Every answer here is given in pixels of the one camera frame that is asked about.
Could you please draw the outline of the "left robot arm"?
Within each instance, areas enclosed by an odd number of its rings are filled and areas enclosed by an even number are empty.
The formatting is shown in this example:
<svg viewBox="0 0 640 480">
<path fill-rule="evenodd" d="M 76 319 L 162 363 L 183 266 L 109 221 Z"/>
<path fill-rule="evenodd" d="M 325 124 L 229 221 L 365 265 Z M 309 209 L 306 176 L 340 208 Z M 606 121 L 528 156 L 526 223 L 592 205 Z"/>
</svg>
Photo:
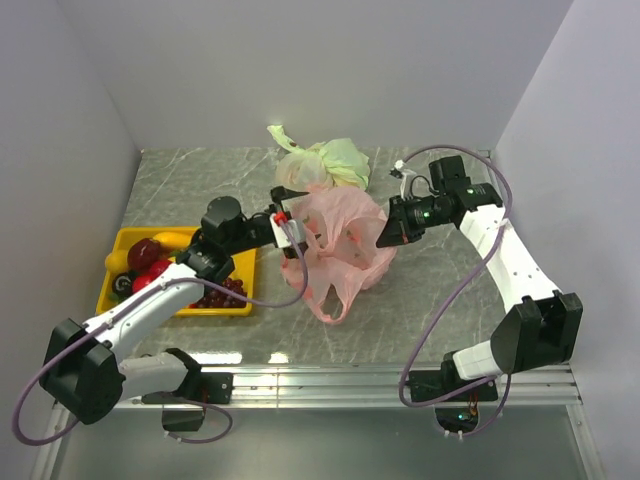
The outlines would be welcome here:
<svg viewBox="0 0 640 480">
<path fill-rule="evenodd" d="M 302 258 L 303 225 L 282 203 L 296 197 L 285 187 L 271 191 L 271 204 L 246 217 L 237 199 L 212 200 L 185 251 L 175 263 L 118 306 L 82 324 L 71 319 L 52 332 L 37 383 L 89 425 L 104 418 L 121 400 L 164 394 L 180 402 L 201 396 L 201 366 L 180 349 L 139 359 L 133 348 L 180 309 L 223 282 L 235 269 L 233 257 L 274 245 Z"/>
</svg>

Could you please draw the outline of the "red apple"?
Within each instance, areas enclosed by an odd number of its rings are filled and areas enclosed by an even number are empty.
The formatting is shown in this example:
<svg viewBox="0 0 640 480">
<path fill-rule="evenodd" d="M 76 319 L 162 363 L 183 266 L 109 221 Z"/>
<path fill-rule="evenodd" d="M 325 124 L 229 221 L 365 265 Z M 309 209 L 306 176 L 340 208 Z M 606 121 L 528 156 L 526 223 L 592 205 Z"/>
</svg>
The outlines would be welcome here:
<svg viewBox="0 0 640 480">
<path fill-rule="evenodd" d="M 131 270 L 142 272 L 150 268 L 161 256 L 161 244 L 152 238 L 143 238 L 130 247 L 127 263 Z"/>
</svg>

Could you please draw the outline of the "pink plastic bag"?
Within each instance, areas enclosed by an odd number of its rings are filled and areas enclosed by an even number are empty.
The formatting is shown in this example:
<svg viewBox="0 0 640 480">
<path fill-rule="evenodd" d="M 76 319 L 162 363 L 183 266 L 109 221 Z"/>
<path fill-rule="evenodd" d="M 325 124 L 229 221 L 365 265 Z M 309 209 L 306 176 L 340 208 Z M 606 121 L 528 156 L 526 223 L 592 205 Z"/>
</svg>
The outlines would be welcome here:
<svg viewBox="0 0 640 480">
<path fill-rule="evenodd" d="M 354 186 L 304 195 L 294 201 L 292 215 L 306 233 L 303 300 L 318 320 L 338 324 L 356 296 L 381 280 L 396 255 L 394 247 L 376 246 L 387 216 Z"/>
</svg>

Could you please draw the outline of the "yellow lemon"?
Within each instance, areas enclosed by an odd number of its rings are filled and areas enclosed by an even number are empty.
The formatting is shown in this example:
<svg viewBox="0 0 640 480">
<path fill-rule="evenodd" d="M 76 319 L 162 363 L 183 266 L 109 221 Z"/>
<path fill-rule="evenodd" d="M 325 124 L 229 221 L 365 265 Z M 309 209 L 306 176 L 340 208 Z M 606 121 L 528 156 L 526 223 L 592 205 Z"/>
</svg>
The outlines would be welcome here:
<svg viewBox="0 0 640 480">
<path fill-rule="evenodd" d="M 105 258 L 104 265 L 107 271 L 114 274 L 128 271 L 128 251 L 116 250 L 110 252 Z"/>
</svg>

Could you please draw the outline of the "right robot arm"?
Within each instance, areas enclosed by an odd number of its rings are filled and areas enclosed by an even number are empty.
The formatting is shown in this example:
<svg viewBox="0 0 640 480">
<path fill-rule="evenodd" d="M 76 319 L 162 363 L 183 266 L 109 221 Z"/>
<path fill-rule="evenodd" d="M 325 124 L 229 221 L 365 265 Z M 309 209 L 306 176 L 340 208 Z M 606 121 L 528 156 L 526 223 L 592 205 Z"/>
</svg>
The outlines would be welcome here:
<svg viewBox="0 0 640 480">
<path fill-rule="evenodd" d="M 392 174 L 406 182 L 390 198 L 377 244 L 414 243 L 427 229 L 453 225 L 481 257 L 503 301 L 505 316 L 491 337 L 446 354 L 437 371 L 406 367 L 401 399 L 407 405 L 463 401 L 503 375 L 568 362 L 574 352 L 583 305 L 564 293 L 533 259 L 508 218 L 508 205 L 489 183 L 475 183 L 459 156 L 429 165 L 431 193 L 413 194 L 415 175 L 404 162 Z"/>
</svg>

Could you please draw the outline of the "yellow mango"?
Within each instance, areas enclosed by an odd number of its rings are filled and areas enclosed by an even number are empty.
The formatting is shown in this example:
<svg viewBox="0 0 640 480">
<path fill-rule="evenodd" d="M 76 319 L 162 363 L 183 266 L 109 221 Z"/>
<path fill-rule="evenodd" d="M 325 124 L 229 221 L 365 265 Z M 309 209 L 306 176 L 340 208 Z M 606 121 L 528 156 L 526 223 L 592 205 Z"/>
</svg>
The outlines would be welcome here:
<svg viewBox="0 0 640 480">
<path fill-rule="evenodd" d="M 191 244 L 193 232 L 162 231 L 152 239 L 166 251 L 185 250 Z"/>
</svg>

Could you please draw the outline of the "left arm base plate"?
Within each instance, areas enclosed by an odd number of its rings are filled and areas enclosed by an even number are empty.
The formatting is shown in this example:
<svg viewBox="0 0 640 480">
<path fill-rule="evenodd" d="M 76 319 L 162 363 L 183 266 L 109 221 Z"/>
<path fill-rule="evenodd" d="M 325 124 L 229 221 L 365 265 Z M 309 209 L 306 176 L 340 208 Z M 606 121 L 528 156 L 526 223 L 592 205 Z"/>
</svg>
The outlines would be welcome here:
<svg viewBox="0 0 640 480">
<path fill-rule="evenodd" d="M 187 378 L 174 392 L 156 392 L 141 397 L 143 404 L 200 403 L 227 405 L 231 401 L 234 375 L 231 372 L 198 372 Z"/>
</svg>

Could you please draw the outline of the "green plastic bag with fruits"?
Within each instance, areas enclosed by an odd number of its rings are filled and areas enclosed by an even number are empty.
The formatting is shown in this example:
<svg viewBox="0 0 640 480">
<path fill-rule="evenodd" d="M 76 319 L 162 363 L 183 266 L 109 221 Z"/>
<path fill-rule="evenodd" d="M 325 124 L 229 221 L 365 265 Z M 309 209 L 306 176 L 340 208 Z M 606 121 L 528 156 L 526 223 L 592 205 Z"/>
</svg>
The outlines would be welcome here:
<svg viewBox="0 0 640 480">
<path fill-rule="evenodd" d="M 319 142 L 303 148 L 286 135 L 282 125 L 267 127 L 272 139 L 286 151 L 275 170 L 277 185 L 297 192 L 338 186 L 369 186 L 369 157 L 350 138 Z"/>
</svg>

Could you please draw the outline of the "aluminium mounting rail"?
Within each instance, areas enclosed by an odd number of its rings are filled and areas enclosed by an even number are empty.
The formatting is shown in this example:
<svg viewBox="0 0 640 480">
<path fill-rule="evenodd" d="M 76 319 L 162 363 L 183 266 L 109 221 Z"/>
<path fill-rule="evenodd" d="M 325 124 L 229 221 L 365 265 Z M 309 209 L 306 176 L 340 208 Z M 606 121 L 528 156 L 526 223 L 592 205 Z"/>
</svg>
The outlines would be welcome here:
<svg viewBox="0 0 640 480">
<path fill-rule="evenodd" d="M 231 409 L 395 408 L 399 364 L 219 365 L 206 374 L 229 372 Z M 512 377 L 509 406 L 580 405 L 582 398 L 567 365 L 517 373 Z"/>
</svg>

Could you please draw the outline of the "purple grape bunch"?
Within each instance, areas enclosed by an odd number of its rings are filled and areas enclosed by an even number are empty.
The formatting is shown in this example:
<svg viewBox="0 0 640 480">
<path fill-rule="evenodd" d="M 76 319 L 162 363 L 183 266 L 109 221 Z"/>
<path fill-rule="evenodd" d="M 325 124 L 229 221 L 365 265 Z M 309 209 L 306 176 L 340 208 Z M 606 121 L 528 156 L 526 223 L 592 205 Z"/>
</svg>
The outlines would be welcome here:
<svg viewBox="0 0 640 480">
<path fill-rule="evenodd" d="M 240 296 L 246 296 L 244 283 L 240 279 L 227 278 L 224 280 L 222 286 Z M 238 309 L 244 308 L 245 306 L 246 302 L 244 300 L 212 288 L 206 288 L 204 290 L 204 296 L 190 305 L 191 308 L 196 309 Z"/>
</svg>

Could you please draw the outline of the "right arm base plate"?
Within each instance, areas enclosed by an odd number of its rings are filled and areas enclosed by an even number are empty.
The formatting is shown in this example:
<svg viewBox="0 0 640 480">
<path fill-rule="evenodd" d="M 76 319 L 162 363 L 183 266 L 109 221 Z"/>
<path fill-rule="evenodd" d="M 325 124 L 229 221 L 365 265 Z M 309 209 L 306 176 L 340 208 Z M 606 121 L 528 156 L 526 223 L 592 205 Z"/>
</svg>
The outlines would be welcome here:
<svg viewBox="0 0 640 480">
<path fill-rule="evenodd" d="M 443 370 L 411 370 L 406 381 L 411 401 L 414 403 L 432 401 L 454 390 L 466 387 L 472 380 L 462 380 L 451 371 Z M 487 382 L 447 399 L 447 402 L 467 402 L 477 400 L 491 402 L 498 399 L 494 382 Z"/>
</svg>

